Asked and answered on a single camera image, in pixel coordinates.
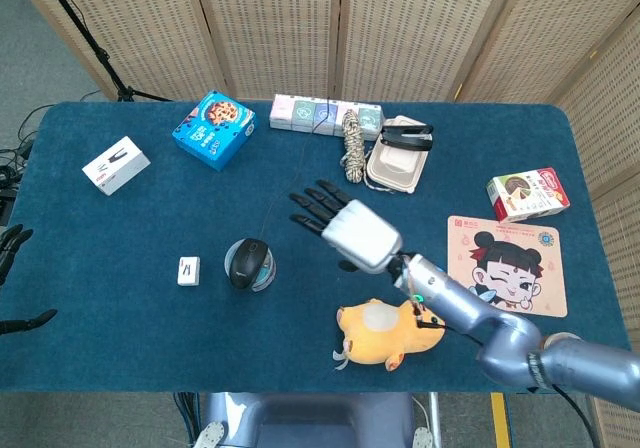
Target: yellow tape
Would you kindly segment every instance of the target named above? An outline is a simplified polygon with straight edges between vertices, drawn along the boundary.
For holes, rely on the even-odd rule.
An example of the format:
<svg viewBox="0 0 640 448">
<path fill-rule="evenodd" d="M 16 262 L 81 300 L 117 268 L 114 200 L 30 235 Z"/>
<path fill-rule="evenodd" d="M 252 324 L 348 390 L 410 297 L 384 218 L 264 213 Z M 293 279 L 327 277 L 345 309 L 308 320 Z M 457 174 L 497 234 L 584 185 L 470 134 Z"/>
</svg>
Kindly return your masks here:
<svg viewBox="0 0 640 448">
<path fill-rule="evenodd" d="M 504 407 L 504 395 L 491 393 L 491 411 L 493 412 L 493 426 L 496 431 L 496 448 L 511 448 L 509 440 L 509 422 Z"/>
</svg>

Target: row of small boxes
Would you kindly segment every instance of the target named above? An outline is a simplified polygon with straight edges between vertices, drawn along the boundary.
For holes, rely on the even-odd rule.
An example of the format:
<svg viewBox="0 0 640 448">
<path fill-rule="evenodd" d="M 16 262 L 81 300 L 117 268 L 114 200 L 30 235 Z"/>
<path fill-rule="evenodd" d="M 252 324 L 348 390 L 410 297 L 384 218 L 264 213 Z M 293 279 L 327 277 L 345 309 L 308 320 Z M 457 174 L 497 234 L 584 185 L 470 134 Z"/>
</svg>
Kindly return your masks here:
<svg viewBox="0 0 640 448">
<path fill-rule="evenodd" d="M 304 132 L 310 132 L 315 127 L 314 133 L 344 136 L 342 120 L 347 110 L 353 110 L 358 115 L 364 139 L 375 141 L 384 122 L 380 105 L 276 95 L 269 115 L 269 124 L 271 128 Z"/>
</svg>

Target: rope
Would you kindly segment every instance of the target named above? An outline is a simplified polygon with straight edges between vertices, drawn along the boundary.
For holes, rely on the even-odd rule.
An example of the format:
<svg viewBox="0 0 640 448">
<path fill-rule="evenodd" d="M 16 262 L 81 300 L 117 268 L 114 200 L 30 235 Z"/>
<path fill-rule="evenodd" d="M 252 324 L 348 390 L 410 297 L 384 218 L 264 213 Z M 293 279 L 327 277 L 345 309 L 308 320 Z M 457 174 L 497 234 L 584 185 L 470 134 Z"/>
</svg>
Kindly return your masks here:
<svg viewBox="0 0 640 448">
<path fill-rule="evenodd" d="M 355 111 L 347 110 L 342 119 L 342 130 L 344 132 L 344 149 L 346 153 L 340 159 L 340 166 L 344 167 L 347 180 L 351 183 L 360 183 L 364 180 L 364 184 L 372 190 L 392 193 L 393 190 L 389 188 L 371 185 L 367 179 L 367 158 L 371 151 L 366 155 L 364 153 L 364 133 Z"/>
</svg>

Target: robotic arm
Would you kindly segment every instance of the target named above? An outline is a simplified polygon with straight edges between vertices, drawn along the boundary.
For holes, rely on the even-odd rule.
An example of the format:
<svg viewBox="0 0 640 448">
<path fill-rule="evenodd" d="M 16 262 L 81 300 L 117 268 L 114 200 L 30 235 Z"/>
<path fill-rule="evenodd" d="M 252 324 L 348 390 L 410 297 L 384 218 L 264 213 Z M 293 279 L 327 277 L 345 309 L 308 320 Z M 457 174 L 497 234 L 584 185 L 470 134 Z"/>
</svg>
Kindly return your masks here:
<svg viewBox="0 0 640 448">
<path fill-rule="evenodd" d="M 569 333 L 543 341 L 528 319 L 485 303 L 421 255 L 402 252 L 398 231 L 363 203 L 329 182 L 318 184 L 331 196 L 313 189 L 305 192 L 322 206 L 300 195 L 291 198 L 320 222 L 303 215 L 291 219 L 324 238 L 353 269 L 389 272 L 397 288 L 409 297 L 420 295 L 431 311 L 459 333 L 492 326 L 490 338 L 476 356 L 489 378 L 515 387 L 565 385 L 640 411 L 640 356 Z"/>
</svg>

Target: cartoon girl face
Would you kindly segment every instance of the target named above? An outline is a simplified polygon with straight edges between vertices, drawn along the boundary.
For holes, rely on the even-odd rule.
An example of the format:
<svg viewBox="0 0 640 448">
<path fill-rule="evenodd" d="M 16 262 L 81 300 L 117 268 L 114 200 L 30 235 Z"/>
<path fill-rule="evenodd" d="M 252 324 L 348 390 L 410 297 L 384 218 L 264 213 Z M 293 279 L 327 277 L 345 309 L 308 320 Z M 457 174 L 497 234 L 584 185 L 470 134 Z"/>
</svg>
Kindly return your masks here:
<svg viewBox="0 0 640 448">
<path fill-rule="evenodd" d="M 476 267 L 472 272 L 473 281 L 496 292 L 496 296 L 510 303 L 520 304 L 528 310 L 531 299 L 540 293 L 536 276 L 516 266 L 502 261 L 488 261 L 487 268 Z"/>
<path fill-rule="evenodd" d="M 537 279 L 542 276 L 541 256 L 506 241 L 495 241 L 486 231 L 476 233 L 478 248 L 471 257 L 477 261 L 472 271 L 473 291 L 493 304 L 505 302 L 525 310 L 533 308 L 532 298 L 540 293 Z"/>
</svg>

